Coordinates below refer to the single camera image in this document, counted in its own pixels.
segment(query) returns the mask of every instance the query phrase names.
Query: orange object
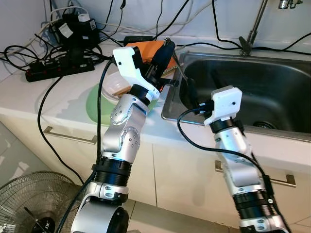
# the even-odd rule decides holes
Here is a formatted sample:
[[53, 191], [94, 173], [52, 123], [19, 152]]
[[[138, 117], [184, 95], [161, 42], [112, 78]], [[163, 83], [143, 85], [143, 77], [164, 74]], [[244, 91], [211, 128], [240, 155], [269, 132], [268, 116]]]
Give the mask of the orange object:
[[[126, 46], [137, 46], [140, 51], [143, 63], [150, 63], [154, 57], [156, 51], [163, 45], [163, 40], [156, 41], [142, 41], [136, 43], [129, 43]], [[167, 69], [174, 67], [176, 65], [173, 58], [171, 58], [170, 63], [167, 66]]]

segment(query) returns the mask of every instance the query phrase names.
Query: metal drawer handle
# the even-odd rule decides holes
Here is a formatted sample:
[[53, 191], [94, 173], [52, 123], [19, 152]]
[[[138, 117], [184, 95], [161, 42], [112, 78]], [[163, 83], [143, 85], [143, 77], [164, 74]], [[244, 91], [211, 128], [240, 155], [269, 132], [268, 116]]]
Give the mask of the metal drawer handle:
[[53, 128], [51, 126], [48, 126], [43, 133], [45, 133], [46, 135], [50, 135], [50, 136], [54, 136], [54, 137], [61, 137], [61, 138], [66, 138], [66, 139], [70, 139], [73, 141], [77, 141], [77, 142], [85, 142], [85, 143], [89, 143], [89, 144], [93, 144], [95, 145], [97, 142], [97, 136], [94, 136], [91, 140], [87, 140], [87, 139], [83, 139], [83, 138], [79, 138], [79, 137], [73, 137], [73, 136], [69, 136], [69, 135], [63, 135], [63, 134], [59, 134], [59, 133], [53, 133], [51, 132]]
[[[215, 160], [215, 171], [223, 172], [222, 163], [219, 160]], [[284, 185], [284, 186], [288, 186], [288, 187], [292, 187], [292, 188], [297, 187], [295, 177], [293, 175], [288, 175], [288, 174], [286, 175], [286, 181], [271, 179], [271, 182]]]

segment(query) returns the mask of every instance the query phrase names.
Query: kitchen counter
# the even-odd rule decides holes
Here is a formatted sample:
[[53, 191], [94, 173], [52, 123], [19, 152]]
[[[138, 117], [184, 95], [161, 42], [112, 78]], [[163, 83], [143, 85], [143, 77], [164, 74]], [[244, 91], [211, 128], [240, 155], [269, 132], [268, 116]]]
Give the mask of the kitchen counter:
[[[110, 56], [115, 48], [110, 43], [101, 44], [105, 55]], [[210, 47], [193, 47], [179, 50], [201, 51], [210, 53], [238, 54], [237, 50], [223, 51]], [[308, 56], [255, 51], [253, 56], [311, 60]], [[75, 129], [96, 132], [96, 123], [86, 113], [86, 100], [89, 92], [99, 82], [106, 62], [96, 65], [94, 71], [64, 77], [49, 94], [42, 111], [42, 121]], [[117, 68], [109, 68], [108, 73]], [[0, 83], [0, 114], [12, 117], [36, 119], [43, 95], [55, 82], [49, 79], [29, 83], [21, 71], [7, 77]], [[164, 102], [168, 87], [161, 93], [158, 102]], [[142, 143], [149, 142], [164, 146], [183, 147], [186, 150], [197, 150], [179, 133], [176, 122], [161, 118], [162, 106], [155, 107], [148, 115], [141, 132]], [[185, 133], [194, 142], [214, 147], [213, 134], [209, 127], [182, 123]], [[258, 160], [267, 166], [291, 171], [311, 173], [311, 143], [279, 138], [255, 133], [246, 133], [253, 146]]]

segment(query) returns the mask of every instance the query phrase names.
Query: electric fan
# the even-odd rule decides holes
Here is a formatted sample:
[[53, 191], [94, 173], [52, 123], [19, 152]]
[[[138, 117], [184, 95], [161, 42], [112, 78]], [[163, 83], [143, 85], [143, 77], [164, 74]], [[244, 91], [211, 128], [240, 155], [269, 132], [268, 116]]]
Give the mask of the electric fan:
[[[0, 233], [53, 233], [79, 190], [68, 177], [49, 171], [18, 177], [0, 188]], [[79, 208], [71, 209], [63, 233]]]

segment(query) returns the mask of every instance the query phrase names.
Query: sink basin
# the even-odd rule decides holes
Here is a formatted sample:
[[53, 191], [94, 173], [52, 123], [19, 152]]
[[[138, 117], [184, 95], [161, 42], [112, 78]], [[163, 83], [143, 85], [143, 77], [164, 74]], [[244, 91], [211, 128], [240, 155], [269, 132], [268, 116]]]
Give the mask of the sink basin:
[[[246, 131], [311, 141], [311, 62], [187, 52], [181, 55], [180, 63], [185, 75], [195, 80], [199, 102], [209, 100], [217, 89], [211, 77], [213, 70], [243, 92], [237, 118]], [[179, 71], [174, 79], [180, 85], [169, 89], [164, 119], [176, 120], [193, 108]], [[203, 121], [194, 114], [183, 119], [194, 124]]]

